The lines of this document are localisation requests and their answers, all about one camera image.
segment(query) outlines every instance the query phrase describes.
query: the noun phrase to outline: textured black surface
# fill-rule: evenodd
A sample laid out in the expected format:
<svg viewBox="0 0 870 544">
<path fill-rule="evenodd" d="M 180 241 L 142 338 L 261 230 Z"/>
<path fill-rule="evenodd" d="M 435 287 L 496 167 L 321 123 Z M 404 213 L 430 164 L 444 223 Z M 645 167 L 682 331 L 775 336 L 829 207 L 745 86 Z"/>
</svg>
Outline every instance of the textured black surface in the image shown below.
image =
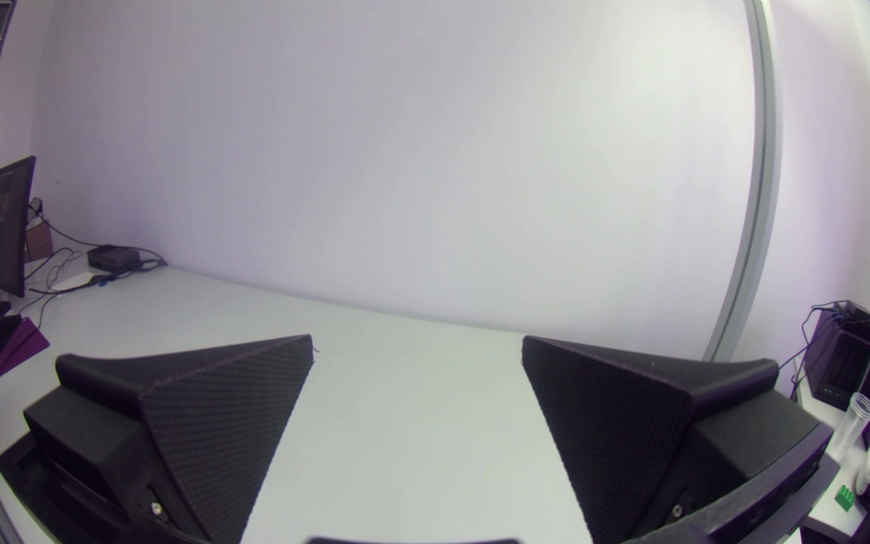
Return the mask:
<svg viewBox="0 0 870 544">
<path fill-rule="evenodd" d="M 835 479 L 838 465 L 822 458 L 828 440 L 831 428 L 817 424 L 755 478 L 690 516 L 625 544 L 704 542 L 696 536 L 701 534 L 712 544 L 776 542 L 807 516 Z"/>
<path fill-rule="evenodd" d="M 818 420 L 776 391 L 705 418 L 695 429 L 745 479 L 773 464 L 818 425 Z"/>
<path fill-rule="evenodd" d="M 594 544 L 625 539 L 690 424 L 773 387 L 773 361 L 719 364 L 527 337 L 523 366 Z"/>
<path fill-rule="evenodd" d="M 310 336 L 135 359 L 63 355 L 63 386 L 142 417 L 210 540 L 235 543 L 312 364 Z"/>
</svg>

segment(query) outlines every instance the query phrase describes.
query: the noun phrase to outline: black cable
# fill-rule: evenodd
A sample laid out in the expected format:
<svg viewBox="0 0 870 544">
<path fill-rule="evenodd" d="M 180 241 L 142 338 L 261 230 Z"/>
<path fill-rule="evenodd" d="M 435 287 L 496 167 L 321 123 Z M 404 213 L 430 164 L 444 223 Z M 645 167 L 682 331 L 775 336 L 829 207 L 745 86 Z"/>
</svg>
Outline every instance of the black cable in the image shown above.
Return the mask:
<svg viewBox="0 0 870 544">
<path fill-rule="evenodd" d="M 84 241 L 82 241 L 82 240 L 79 240 L 79 239 L 77 239 L 77 238 L 73 238 L 72 236 L 69 236 L 69 234 L 66 234 L 66 233 L 63 232 L 62 230 L 58 230 L 58 228 L 56 228 L 55 226 L 53 226 L 52 223 L 49 223 L 49 221 L 46 220 L 46 219 L 45 219 L 45 216 L 42 214 L 42 210 L 41 210 L 41 209 L 35 209 L 35 207 L 33 207 L 32 204 L 27 204 L 27 206 L 29 207 L 30 210 L 32 210 L 33 212 L 35 212 L 35 216 L 39 217 L 39 219 L 42 220 L 42 223 L 45 223 L 45 224 L 46 224 L 46 227 L 49 227 L 49 228 L 51 228 L 52 230 L 55 230 L 56 233 L 59 234 L 61 237 L 66 238 L 66 239 L 68 239 L 68 240 L 72 240 L 73 242 L 76 242 L 77 244 L 82 244 L 82 245 L 84 245 L 84 246 L 90 246 L 90 247 L 93 247 L 93 248 L 99 248 L 99 247 L 101 247 L 101 246 L 104 245 L 104 244 L 93 244 L 92 242 L 84 242 Z M 160 255 L 158 252 L 155 252 L 155 251 L 153 251 L 153 250 L 148 250 L 148 249 L 146 249 L 146 248 L 137 247 L 137 246 L 122 246 L 122 247 L 127 248 L 127 249 L 130 249 L 130 250 L 136 250 L 136 251 L 139 251 L 139 252 L 148 252 L 148 254 L 150 254 L 150 255 L 154 255 L 154 257 L 158 258 L 158 259 L 163 263 L 163 266 L 166 266 L 166 265 L 167 265 L 167 263 L 166 263 L 166 259 L 163 258 L 163 255 Z"/>
<path fill-rule="evenodd" d="M 39 210 L 35 209 L 34 207 L 32 207 L 32 204 L 26 204 L 26 205 L 29 207 L 30 210 L 35 212 L 35 216 L 39 217 L 39 219 L 42 220 L 42 223 L 46 224 L 46 227 L 49 227 L 52 230 L 55 230 L 56 234 L 59 234 L 61 237 L 66 238 L 68 240 L 72 240 L 73 242 L 76 242 L 77 244 L 82 244 L 84 246 L 91 246 L 94 248 L 97 248 L 97 247 L 100 247 L 101 245 L 103 245 L 103 244 L 92 244 L 90 242 L 83 242 L 79 238 L 73 238 L 72 236 L 69 236 L 69 234 L 66 234 L 62 230 L 58 230 L 58 228 L 53 227 L 52 223 L 49 223 L 49 220 L 45 219 L 45 216 L 42 214 L 42 211 L 39 211 Z"/>
<path fill-rule="evenodd" d="M 149 268 L 145 268 L 145 265 L 152 264 L 153 266 Z M 91 288 L 91 286 L 99 285 L 99 283 L 104 282 L 115 282 L 121 278 L 127 278 L 132 274 L 142 274 L 144 272 L 150 272 L 151 270 L 155 270 L 156 268 L 160 268 L 160 266 L 166 266 L 165 262 L 159 261 L 159 259 L 146 259 L 146 261 L 139 262 L 139 267 L 135 264 L 131 264 L 128 267 L 122 268 L 115 272 L 110 272 L 110 274 L 97 275 L 93 276 L 88 282 L 83 283 L 81 286 L 75 286 L 75 288 L 69 289 L 59 289 L 59 290 L 41 290 L 41 289 L 29 289 L 30 292 L 35 292 L 39 294 L 66 294 L 69 292 L 77 292 L 80 289 Z"/>
<path fill-rule="evenodd" d="M 842 318 L 842 314 L 840 314 L 837 311 L 835 311 L 834 314 L 832 314 L 831 316 L 826 318 L 824 323 L 821 324 L 822 331 L 819 332 L 817 335 L 814 335 L 813 337 L 811 337 L 811 341 L 809 343 L 807 343 L 806 345 L 804 345 L 804 348 L 802 348 L 800 351 L 798 351 L 797 354 L 794 354 L 794 356 L 791 357 L 791 359 L 788 359 L 788 361 L 794 360 L 794 358 L 797 357 L 797 355 L 800 355 L 800 354 L 802 354 L 802 352 L 807 351 L 808 348 L 811 348 L 811 345 L 814 345 L 814 343 L 817 342 L 819 340 L 819 338 L 824 336 L 825 326 L 830 324 L 830 323 L 834 323 L 835 321 L 842 321 L 841 318 Z M 810 364 L 814 364 L 815 362 L 818 362 L 818 359 L 811 361 Z M 791 387 L 791 395 L 790 395 L 791 397 L 793 397 L 794 393 L 798 391 L 798 386 L 801 385 L 801 380 L 804 379 L 805 376 L 807 376 L 807 372 L 804 373 L 804 376 L 801 375 L 801 371 L 805 367 L 807 367 L 807 361 L 805 361 L 804 358 L 802 358 L 801 364 L 797 365 L 797 369 L 794 371 L 794 375 L 791 376 L 791 383 L 793 383 L 793 385 L 794 385 L 793 387 Z"/>
<path fill-rule="evenodd" d="M 28 280 L 29 278 L 32 278 L 35 275 L 35 272 L 39 272 L 39 270 L 41 270 L 46 265 L 46 263 L 51 261 L 51 259 L 56 257 L 56 255 L 59 255 L 59 252 L 63 252 L 63 251 L 70 252 L 70 254 L 76 253 L 75 251 L 73 251 L 70 248 L 59 248 L 58 250 L 52 252 L 52 255 L 49 255 L 49 257 L 45 258 L 45 261 L 43 261 L 39 266 L 37 266 L 35 268 L 35 270 L 33 270 L 32 272 L 29 272 L 29 274 L 26 275 L 26 277 L 22 278 L 22 279 Z"/>
</svg>

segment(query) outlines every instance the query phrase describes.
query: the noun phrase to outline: white table surface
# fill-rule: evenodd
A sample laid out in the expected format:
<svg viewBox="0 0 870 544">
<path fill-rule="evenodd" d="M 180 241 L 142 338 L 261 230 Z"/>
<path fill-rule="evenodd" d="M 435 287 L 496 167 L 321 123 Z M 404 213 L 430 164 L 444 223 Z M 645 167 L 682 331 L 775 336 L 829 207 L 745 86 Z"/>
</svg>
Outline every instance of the white table surface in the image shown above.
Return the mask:
<svg viewBox="0 0 870 544">
<path fill-rule="evenodd" d="M 844 415 L 843 411 L 836 409 L 836 407 L 812 397 L 807 379 L 802 379 L 797 387 L 797 401 L 811 416 L 817 417 L 819 421 L 828 424 L 832 429 L 838 426 Z M 821 499 L 818 499 L 818 503 L 815 504 L 804 521 L 805 527 L 817 530 L 818 533 L 825 534 L 837 542 L 846 542 L 855 534 L 861 520 L 864 519 L 866 510 L 856 496 L 852 508 L 846 512 L 838 505 L 835 496 L 838 495 L 838 490 L 843 485 L 848 486 L 852 492 L 855 491 L 855 476 L 861 462 L 864 461 L 864 456 L 864 442 L 861 437 L 858 437 L 845 457 L 840 460 L 841 469 L 835 475 L 835 479 L 831 480 L 831 485 L 828 486 L 824 495 L 821 495 Z"/>
<path fill-rule="evenodd" d="M 39 306 L 27 312 L 38 317 Z M 130 357 L 310 333 L 315 363 L 244 542 L 312 535 L 589 543 L 521 365 L 522 335 L 312 302 L 167 268 L 62 295 L 51 342 L 0 378 L 0 454 L 72 352 Z M 0 475 L 26 544 L 49 542 Z"/>
</svg>

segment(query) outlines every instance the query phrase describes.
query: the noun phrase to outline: purple cloth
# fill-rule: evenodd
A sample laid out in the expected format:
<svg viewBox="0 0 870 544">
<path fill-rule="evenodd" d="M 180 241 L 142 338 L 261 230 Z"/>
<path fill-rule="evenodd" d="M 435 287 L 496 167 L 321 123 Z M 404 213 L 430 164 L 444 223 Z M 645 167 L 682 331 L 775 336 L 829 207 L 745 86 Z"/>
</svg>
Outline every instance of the purple cloth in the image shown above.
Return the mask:
<svg viewBox="0 0 870 544">
<path fill-rule="evenodd" d="M 48 347 L 49 341 L 32 324 L 32 320 L 28 317 L 22 318 L 0 352 L 0 376 Z"/>
</svg>

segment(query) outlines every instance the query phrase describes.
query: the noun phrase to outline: green connector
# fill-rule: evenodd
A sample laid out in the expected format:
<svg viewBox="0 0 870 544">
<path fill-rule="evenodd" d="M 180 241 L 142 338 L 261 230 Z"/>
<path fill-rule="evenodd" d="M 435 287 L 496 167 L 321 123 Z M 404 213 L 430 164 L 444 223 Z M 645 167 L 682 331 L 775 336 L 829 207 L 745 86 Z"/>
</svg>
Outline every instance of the green connector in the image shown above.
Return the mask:
<svg viewBox="0 0 870 544">
<path fill-rule="evenodd" d="M 852 504 L 855 504 L 855 493 L 848 489 L 848 486 L 841 486 L 838 490 L 838 495 L 835 496 L 838 505 L 845 509 L 845 512 L 852 509 Z"/>
</svg>

